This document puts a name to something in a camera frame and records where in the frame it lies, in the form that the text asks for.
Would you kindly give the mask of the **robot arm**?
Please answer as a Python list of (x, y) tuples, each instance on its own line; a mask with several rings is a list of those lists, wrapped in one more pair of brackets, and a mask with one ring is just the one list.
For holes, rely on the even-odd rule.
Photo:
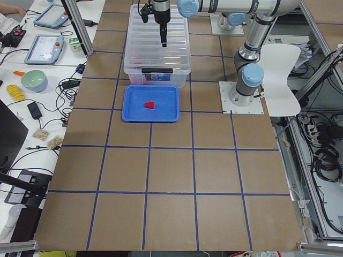
[(238, 82), (228, 95), (231, 103), (239, 107), (246, 107), (251, 103), (257, 87), (263, 81), (264, 70), (256, 60), (276, 18), (290, 13), (298, 5), (299, 1), (288, 0), (177, 1), (178, 12), (185, 18), (191, 18), (199, 12), (237, 12), (255, 15), (244, 45), (234, 55)]

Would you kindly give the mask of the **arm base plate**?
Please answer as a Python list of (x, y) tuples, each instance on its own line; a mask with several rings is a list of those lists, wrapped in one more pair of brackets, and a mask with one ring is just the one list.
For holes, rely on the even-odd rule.
[(251, 96), (243, 96), (236, 91), (236, 82), (233, 81), (220, 81), (219, 88), (224, 114), (264, 114), (258, 90)]
[(243, 36), (245, 13), (222, 13), (210, 15), (213, 35)]

